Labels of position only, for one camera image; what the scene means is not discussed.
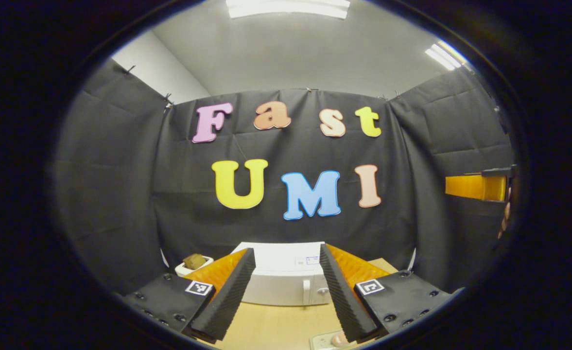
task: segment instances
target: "orange letter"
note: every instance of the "orange letter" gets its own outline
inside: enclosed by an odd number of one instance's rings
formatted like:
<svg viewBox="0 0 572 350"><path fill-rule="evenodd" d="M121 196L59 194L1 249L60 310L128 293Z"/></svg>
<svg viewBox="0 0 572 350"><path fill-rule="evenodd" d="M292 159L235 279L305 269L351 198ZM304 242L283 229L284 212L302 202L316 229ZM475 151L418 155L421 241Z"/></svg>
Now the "orange letter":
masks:
<svg viewBox="0 0 572 350"><path fill-rule="evenodd" d="M344 117L337 109L323 109L320 114L321 131L328 137L341 137L346 133L346 126L341 122Z"/></svg>
<svg viewBox="0 0 572 350"><path fill-rule="evenodd" d="M355 168L362 182L362 199L359 201L361 208L370 208L381 204L381 198L377 195L377 182L374 173L379 170L375 165L360 165Z"/></svg>
<svg viewBox="0 0 572 350"><path fill-rule="evenodd" d="M288 111L284 102L266 102L255 109L255 113L259 115L255 117L253 125L258 130L270 129L273 126L275 128L285 128L292 122L292 119L288 118Z"/></svg>

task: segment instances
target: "pink letter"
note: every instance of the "pink letter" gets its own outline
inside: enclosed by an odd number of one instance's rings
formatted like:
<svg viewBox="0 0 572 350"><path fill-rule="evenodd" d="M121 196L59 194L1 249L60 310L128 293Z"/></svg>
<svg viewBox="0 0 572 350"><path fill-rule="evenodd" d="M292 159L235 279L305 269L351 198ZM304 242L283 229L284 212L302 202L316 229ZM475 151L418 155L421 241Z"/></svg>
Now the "pink letter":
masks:
<svg viewBox="0 0 572 350"><path fill-rule="evenodd" d="M361 208L370 208L381 204L381 198L377 195L377 182L374 173L378 170L377 166L368 164L360 165L355 168L355 172L359 175L362 182L362 199L359 201Z"/></svg>
<svg viewBox="0 0 572 350"><path fill-rule="evenodd" d="M193 143L214 141L217 135L212 132L212 126L214 125L216 130L221 130L225 118L223 112L230 114L233 109L230 102L198 108L199 121L197 121L197 133L193 137Z"/></svg>

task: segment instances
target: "ceiling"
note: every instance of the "ceiling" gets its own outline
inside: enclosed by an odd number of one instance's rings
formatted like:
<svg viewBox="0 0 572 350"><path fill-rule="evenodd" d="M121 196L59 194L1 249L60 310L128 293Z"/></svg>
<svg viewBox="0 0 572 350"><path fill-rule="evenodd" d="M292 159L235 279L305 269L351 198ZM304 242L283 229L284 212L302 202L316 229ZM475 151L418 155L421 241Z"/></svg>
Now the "ceiling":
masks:
<svg viewBox="0 0 572 350"><path fill-rule="evenodd" d="M434 35L364 0L344 20L230 19L225 0L208 0L153 33L211 95L309 87L391 98L446 71L424 53Z"/></svg>

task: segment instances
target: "small white container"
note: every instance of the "small white container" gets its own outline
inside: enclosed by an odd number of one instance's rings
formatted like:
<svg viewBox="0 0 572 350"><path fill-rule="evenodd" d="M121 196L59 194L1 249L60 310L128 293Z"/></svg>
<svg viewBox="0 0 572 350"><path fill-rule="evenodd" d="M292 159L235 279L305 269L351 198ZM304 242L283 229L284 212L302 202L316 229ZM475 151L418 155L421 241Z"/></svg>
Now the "small white container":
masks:
<svg viewBox="0 0 572 350"><path fill-rule="evenodd" d="M214 259L211 257L206 257L205 255L202 255L202 257L204 257L204 259L206 259L206 262L202 266L197 268L197 270L199 270L200 268L202 268L202 267L206 266L207 264L210 264L214 261ZM182 262L181 264L179 264L178 266L175 267L175 274L177 274L179 277L184 277L184 276L188 275L189 273L197 271L197 270L191 270L190 268L186 268L186 264L184 262Z"/></svg>

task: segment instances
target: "orange object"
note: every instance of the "orange object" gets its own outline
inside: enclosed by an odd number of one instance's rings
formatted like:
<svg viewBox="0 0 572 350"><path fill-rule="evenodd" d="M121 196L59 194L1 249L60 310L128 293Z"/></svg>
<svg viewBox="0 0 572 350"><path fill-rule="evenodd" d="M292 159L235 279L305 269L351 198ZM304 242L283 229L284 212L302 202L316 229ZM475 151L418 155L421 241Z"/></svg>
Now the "orange object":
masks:
<svg viewBox="0 0 572 350"><path fill-rule="evenodd" d="M344 275L344 279L348 283L348 287L350 291L355 294L355 284L363 281L368 281L372 279L378 279L379 277L387 276L390 273L377 268L373 264L370 264L364 259L355 257L351 253L345 252L342 249L335 248L332 245L326 245L331 255L335 259L337 266L339 266L342 275Z"/></svg>
<svg viewBox="0 0 572 350"><path fill-rule="evenodd" d="M230 277L230 274L232 274L232 271L239 263L245 252L246 249L243 249L230 255L226 255L211 264L207 264L206 266L189 273L183 278L212 284L215 289L214 298L219 290L223 288L223 284L225 284L225 281Z"/></svg>

